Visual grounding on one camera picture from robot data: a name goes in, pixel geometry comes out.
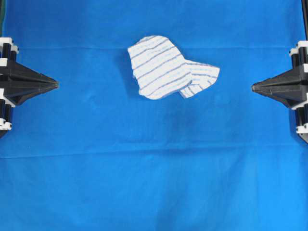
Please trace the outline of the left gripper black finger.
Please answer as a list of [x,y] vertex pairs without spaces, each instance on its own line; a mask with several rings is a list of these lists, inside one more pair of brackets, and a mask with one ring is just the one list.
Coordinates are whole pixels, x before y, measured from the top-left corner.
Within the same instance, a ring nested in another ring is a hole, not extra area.
[[18,78],[26,81],[52,83],[58,85],[58,82],[44,74],[35,72],[13,60],[7,58],[0,59],[0,73],[9,77]]
[[0,85],[0,99],[12,107],[16,107],[58,87],[58,83],[4,83]]

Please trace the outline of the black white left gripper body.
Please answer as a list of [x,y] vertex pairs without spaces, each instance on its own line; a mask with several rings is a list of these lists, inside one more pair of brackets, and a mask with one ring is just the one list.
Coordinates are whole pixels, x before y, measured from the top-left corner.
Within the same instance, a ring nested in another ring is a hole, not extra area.
[[[7,67],[8,61],[16,61],[19,48],[14,46],[10,37],[0,38],[0,67]],[[15,104],[4,96],[5,87],[0,87],[0,136],[12,129],[12,116]]]

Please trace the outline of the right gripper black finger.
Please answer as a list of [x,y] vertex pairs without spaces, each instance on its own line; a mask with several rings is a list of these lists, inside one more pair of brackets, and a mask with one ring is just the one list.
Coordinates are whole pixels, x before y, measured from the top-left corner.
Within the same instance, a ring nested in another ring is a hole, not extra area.
[[252,91],[276,100],[287,108],[293,108],[308,99],[308,87],[303,85],[259,86],[254,84]]
[[265,87],[294,86],[298,84],[308,84],[308,64],[297,66],[280,75],[257,82],[252,85],[252,89],[260,90]]

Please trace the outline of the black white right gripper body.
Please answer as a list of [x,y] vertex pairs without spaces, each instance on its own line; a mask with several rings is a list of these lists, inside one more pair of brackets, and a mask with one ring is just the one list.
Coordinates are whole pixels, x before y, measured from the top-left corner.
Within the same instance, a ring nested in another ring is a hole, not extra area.
[[291,109],[295,111],[296,133],[308,142],[308,42],[299,41],[295,48],[289,51],[293,68],[300,70],[300,87],[303,99],[300,99]]

